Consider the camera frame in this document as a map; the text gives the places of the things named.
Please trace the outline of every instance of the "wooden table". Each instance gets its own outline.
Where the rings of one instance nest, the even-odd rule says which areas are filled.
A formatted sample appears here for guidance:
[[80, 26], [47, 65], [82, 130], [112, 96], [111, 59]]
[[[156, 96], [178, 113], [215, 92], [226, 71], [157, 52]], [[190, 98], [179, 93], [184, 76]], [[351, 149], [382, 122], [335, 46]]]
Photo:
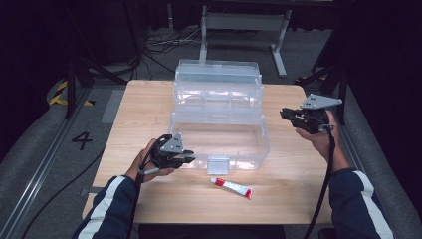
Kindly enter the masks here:
[[[93, 187], [124, 174], [151, 138], [168, 133], [173, 82], [128, 83]], [[254, 171], [231, 170], [222, 178], [252, 187], [252, 200], [209, 182], [206, 170], [178, 169], [142, 185], [136, 223], [307, 224], [314, 214], [326, 163], [299, 137], [281, 108], [297, 109], [306, 95], [298, 86], [264, 85], [263, 111], [271, 152]], [[92, 208], [90, 195], [84, 216]], [[327, 196], [317, 223], [330, 222]]]

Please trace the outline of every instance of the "white stripe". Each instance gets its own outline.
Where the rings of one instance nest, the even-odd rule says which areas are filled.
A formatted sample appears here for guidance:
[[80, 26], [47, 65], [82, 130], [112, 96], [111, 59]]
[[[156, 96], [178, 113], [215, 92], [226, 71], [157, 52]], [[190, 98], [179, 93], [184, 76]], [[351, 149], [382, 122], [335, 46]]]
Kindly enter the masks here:
[[374, 188], [368, 177], [361, 171], [354, 171], [354, 173], [359, 176], [363, 183], [364, 190], [361, 192], [361, 194], [363, 196], [363, 201], [365, 202], [368, 209], [369, 216], [372, 219], [372, 223], [375, 226], [376, 232], [382, 239], [393, 239], [394, 236], [390, 227], [385, 221], [381, 211], [372, 200]]
[[105, 193], [105, 198], [103, 198], [99, 205], [97, 205], [97, 207], [94, 209], [93, 214], [91, 214], [90, 221], [88, 222], [84, 230], [81, 231], [78, 238], [93, 238], [94, 234], [99, 231], [105, 219], [106, 212], [108, 211], [112, 201], [114, 200], [115, 192], [124, 180], [125, 177], [118, 176], [109, 185], [108, 190]]

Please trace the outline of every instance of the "small clear box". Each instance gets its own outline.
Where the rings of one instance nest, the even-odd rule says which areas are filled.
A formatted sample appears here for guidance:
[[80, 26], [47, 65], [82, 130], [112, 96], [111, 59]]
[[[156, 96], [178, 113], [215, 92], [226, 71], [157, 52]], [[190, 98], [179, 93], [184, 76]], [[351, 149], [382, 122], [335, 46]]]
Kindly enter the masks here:
[[169, 132], [196, 159], [184, 168], [258, 169], [270, 151], [257, 63], [180, 60]]

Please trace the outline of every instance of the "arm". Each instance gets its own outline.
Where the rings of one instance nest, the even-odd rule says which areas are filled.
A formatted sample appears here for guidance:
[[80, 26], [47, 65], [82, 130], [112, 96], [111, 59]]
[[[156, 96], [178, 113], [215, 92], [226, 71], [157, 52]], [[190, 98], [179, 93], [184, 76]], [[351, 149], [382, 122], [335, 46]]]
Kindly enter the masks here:
[[[338, 125], [333, 114], [327, 114], [329, 123], [334, 125], [332, 136], [336, 145], [329, 180], [329, 203], [338, 238], [393, 238], [372, 184], [364, 173], [350, 168], [340, 147]], [[309, 140], [326, 161], [329, 160], [327, 135], [309, 134], [300, 128], [296, 132]]]
[[[154, 142], [155, 139], [152, 139], [148, 146], [140, 151], [125, 175], [113, 177], [106, 187], [96, 195], [93, 208], [77, 228], [73, 238], [126, 237], [131, 229], [132, 202], [138, 193], [134, 182], [137, 176], [137, 167]], [[151, 167], [153, 167], [152, 163], [148, 163], [145, 169]], [[146, 175], [144, 182], [152, 180], [155, 176], [165, 176], [172, 172], [174, 172], [173, 168], [160, 169], [156, 173]]]

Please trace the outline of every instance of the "person's hand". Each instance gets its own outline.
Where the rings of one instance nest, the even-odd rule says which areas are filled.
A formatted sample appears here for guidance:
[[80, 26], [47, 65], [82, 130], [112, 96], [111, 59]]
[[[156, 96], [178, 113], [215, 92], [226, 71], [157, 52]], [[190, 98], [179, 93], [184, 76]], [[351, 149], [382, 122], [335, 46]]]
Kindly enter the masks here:
[[[334, 137], [335, 150], [332, 163], [332, 172], [338, 171], [343, 168], [350, 167], [350, 164], [347, 161], [343, 151], [340, 147], [340, 132], [338, 129], [338, 124], [335, 121], [334, 115], [331, 111], [326, 111], [326, 114], [329, 118], [329, 124], [334, 126], [334, 130], [331, 132]], [[302, 138], [310, 141], [313, 144], [313, 147], [319, 152], [319, 154], [328, 162], [329, 160], [329, 138], [327, 134], [322, 132], [310, 134], [301, 128], [296, 128], [296, 132]]]
[[[146, 154], [148, 153], [149, 149], [152, 147], [152, 145], [154, 144], [155, 139], [153, 138], [148, 146], [146, 148], [144, 148], [143, 150], [140, 151], [140, 153], [137, 155], [137, 157], [134, 159], [132, 165], [130, 166], [129, 170], [126, 172], [126, 176], [131, 177], [133, 180], [136, 180], [136, 176], [137, 176], [137, 168], [139, 166], [139, 164], [143, 161], [143, 159], [145, 158]], [[147, 163], [145, 166], [145, 170], [149, 170], [151, 168], [154, 168], [155, 166], [152, 164], [152, 162]], [[156, 176], [166, 176], [172, 172], [174, 172], [174, 168], [164, 168], [164, 169], [160, 169], [157, 172], [151, 173], [149, 175], [145, 175], [145, 177], [143, 178], [143, 182], [147, 182], [150, 181], [152, 179], [154, 179]]]

